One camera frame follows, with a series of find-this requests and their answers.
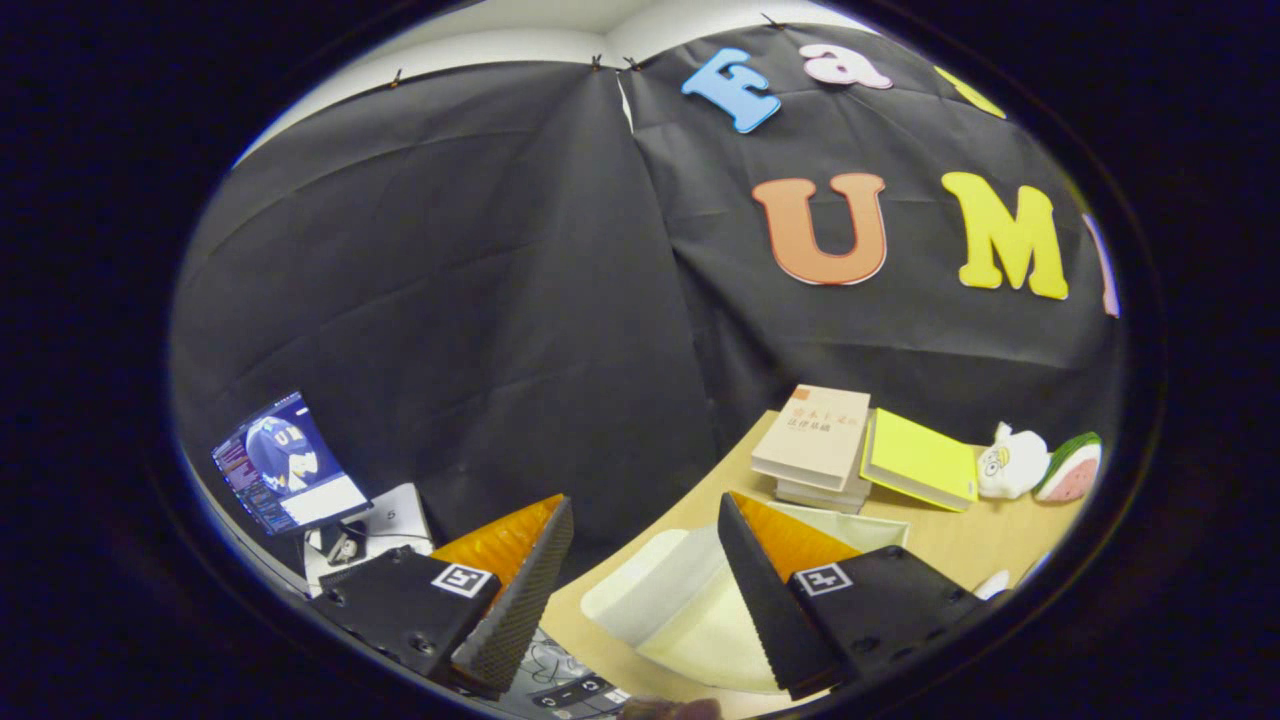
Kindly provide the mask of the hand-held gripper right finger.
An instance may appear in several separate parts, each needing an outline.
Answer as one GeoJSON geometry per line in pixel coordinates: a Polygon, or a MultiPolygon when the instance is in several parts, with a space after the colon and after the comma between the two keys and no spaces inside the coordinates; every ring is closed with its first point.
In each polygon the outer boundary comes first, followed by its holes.
{"type": "Polygon", "coordinates": [[[736,491],[716,529],[792,700],[896,673],[986,618],[984,600],[902,546],[861,552],[736,491]]]}

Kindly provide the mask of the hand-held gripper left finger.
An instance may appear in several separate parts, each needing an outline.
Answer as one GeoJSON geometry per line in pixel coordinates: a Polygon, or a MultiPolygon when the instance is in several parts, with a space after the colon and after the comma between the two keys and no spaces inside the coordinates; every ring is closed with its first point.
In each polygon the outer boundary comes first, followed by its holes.
{"type": "Polygon", "coordinates": [[[431,682],[498,700],[512,685],[573,539],[553,495],[430,553],[404,544],[325,577],[321,618],[431,682]]]}

